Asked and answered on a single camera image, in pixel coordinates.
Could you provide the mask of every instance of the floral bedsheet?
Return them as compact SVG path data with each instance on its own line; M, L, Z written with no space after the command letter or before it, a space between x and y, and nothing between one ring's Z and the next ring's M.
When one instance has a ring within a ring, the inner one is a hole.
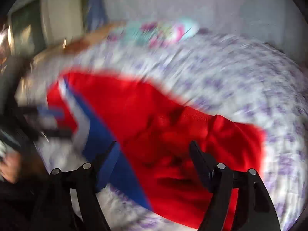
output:
M300 215L307 184L308 80L283 53L258 41L210 32L167 48L104 41L76 56L40 64L28 77L27 100L44 101L48 86L72 66L151 80L165 93L179 95L182 103L263 128L262 178L281 230L288 230ZM50 160L45 163L53 169ZM190 229L143 209L111 186L98 199L113 230Z

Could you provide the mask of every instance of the white wall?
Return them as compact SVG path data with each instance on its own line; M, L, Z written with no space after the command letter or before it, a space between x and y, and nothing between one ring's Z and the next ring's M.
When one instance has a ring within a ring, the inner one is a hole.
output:
M292 0L105 0L110 20L176 19L268 42L298 63L308 62L308 24Z
M31 1L17 0L9 15ZM80 0L41 0L41 15L47 45L56 44L64 38L69 42L84 33Z

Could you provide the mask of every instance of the red fabric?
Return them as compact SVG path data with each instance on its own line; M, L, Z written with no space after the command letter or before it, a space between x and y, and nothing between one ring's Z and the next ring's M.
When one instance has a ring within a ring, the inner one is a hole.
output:
M109 127L153 211L167 219L198 228L211 199L189 158L191 140L231 169L259 171L263 132L253 125L181 106L149 83L78 72L64 78ZM48 104L64 108L65 118L58 123L75 129L56 88L50 89ZM224 230L231 229L236 201L234 190Z

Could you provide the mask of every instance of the blue stripe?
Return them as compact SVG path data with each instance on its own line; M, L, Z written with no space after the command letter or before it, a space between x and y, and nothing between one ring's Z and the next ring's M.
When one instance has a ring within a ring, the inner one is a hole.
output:
M84 114L90 120L89 136L82 154L91 162L97 154L105 152L115 138L107 126L90 110L84 99L77 95L65 81L68 92L74 97ZM98 174L97 189L100 191L110 182L130 199L151 210L150 204L119 145L115 145Z
M94 31L98 27L107 24L108 17L104 6L104 0L89 0L87 23L88 30Z

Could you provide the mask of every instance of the window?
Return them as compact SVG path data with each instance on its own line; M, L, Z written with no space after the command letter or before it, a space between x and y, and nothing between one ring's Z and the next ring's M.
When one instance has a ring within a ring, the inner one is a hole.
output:
M41 24L41 0L34 0L11 15L15 54L33 57L46 48Z
M88 9L88 1L89 0L81 0L81 9L82 9L82 21L84 23L84 32L87 31L87 15L88 15L88 12L89 12L89 9Z

